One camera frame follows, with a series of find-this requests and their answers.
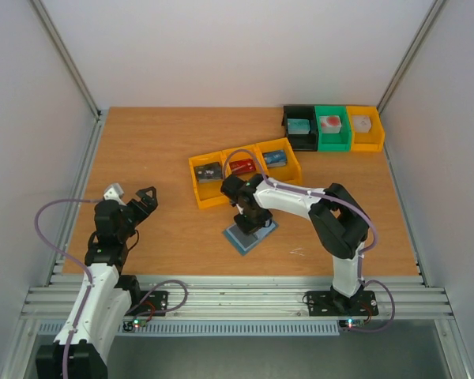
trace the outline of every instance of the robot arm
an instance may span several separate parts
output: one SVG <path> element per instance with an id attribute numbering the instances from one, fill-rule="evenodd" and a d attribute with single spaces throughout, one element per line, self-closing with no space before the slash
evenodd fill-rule
<path id="1" fill-rule="evenodd" d="M 254 233 L 272 219 L 269 209 L 310 220 L 322 245 L 333 256 L 333 289 L 343 298 L 356 296 L 362 289 L 360 282 L 363 278 L 359 273 L 358 260 L 359 251 L 367 239 L 368 225 L 351 209 L 310 194 L 325 193 L 359 208 L 356 201 L 338 184 L 332 184 L 327 189 L 309 189 L 286 185 L 273 178 L 268 181 L 274 186 L 265 182 L 260 174 L 247 182 L 234 175 L 224 180 L 221 192 L 239 210 L 234 217 L 235 223 L 244 233 Z"/>
<path id="2" fill-rule="evenodd" d="M 136 276 L 121 275 L 128 257 L 128 238 L 157 207 L 154 187 L 136 192 L 125 204 L 119 184 L 109 186 L 95 206 L 96 231 L 88 241 L 85 276 L 69 318 L 52 345 L 41 346 L 36 356 L 39 379 L 61 377 L 63 352 L 68 347 L 69 377 L 106 378 L 107 356 L 126 311 L 140 302 Z"/>

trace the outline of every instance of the table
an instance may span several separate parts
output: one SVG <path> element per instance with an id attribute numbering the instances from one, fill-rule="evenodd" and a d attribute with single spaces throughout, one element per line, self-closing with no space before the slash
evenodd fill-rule
<path id="1" fill-rule="evenodd" d="M 279 228 L 242 257 L 225 239 L 235 208 L 200 210 L 188 158 L 224 148 L 281 138 L 280 108 L 119 108 L 109 110 L 85 198 L 102 197 L 119 182 L 127 202 L 155 186 L 158 209 L 138 229 L 140 242 L 128 274 L 331 276 L 332 257 L 310 221 L 273 211 Z M 344 185 L 379 231 L 366 254 L 367 276 L 415 276 L 416 262 L 384 153 L 297 152 L 305 186 Z M 93 206 L 82 205 L 69 252 L 84 259 L 94 231 Z M 67 262 L 64 272 L 79 272 Z"/>

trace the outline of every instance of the white arm segment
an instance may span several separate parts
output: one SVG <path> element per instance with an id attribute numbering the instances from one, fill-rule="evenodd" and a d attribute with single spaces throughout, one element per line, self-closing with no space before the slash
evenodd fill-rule
<path id="1" fill-rule="evenodd" d="M 93 276 L 94 287 L 86 301 L 77 331 L 70 344 L 76 345 L 81 340 L 92 343 L 102 360 L 107 364 L 107 355 L 112 341 L 132 301 L 128 291 L 115 288 L 119 279 L 115 266 L 97 263 L 88 268 Z M 66 344 L 69 331 L 73 329 L 73 319 L 76 317 L 88 285 L 88 278 L 85 276 L 69 318 L 55 338 L 55 341 L 60 341 L 61 345 Z"/>
<path id="2" fill-rule="evenodd" d="M 293 186 L 278 182 L 276 179 L 269 178 L 272 183 L 277 182 L 281 185 L 291 186 L 305 191 L 325 193 L 323 188 L 306 188 Z M 265 181 L 256 187 L 254 199 L 258 205 L 264 209 L 277 209 L 279 211 L 291 213 L 310 220 L 309 211 L 312 204 L 320 201 L 319 197 L 302 195 L 300 193 L 290 192 L 284 189 L 274 189 Z M 360 283 L 358 277 L 358 253 L 363 248 L 363 242 L 356 250 L 353 259 L 340 259 L 333 257 L 333 288 L 351 298 L 359 289 Z"/>

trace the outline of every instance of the red package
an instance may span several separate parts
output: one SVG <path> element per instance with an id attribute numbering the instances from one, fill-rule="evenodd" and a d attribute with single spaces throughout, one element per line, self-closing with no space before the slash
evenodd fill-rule
<path id="1" fill-rule="evenodd" d="M 229 165 L 232 174 L 235 175 L 256 171 L 256 167 L 254 166 L 252 159 L 236 160 L 235 162 L 230 162 Z"/>

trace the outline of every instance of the wall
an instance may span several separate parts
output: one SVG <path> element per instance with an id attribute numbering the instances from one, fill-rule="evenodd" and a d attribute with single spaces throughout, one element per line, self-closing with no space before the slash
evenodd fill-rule
<path id="1" fill-rule="evenodd" d="M 28 286 L 41 284 L 49 265 L 33 217 L 69 194 L 91 126 L 28 2 L 0 0 L 0 369 Z M 49 238 L 62 211 L 43 218 Z"/>
<path id="2" fill-rule="evenodd" d="M 474 0 L 447 3 L 382 118 L 419 250 L 474 365 Z"/>
<path id="3" fill-rule="evenodd" d="M 45 0 L 100 108 L 377 104 L 432 0 Z"/>

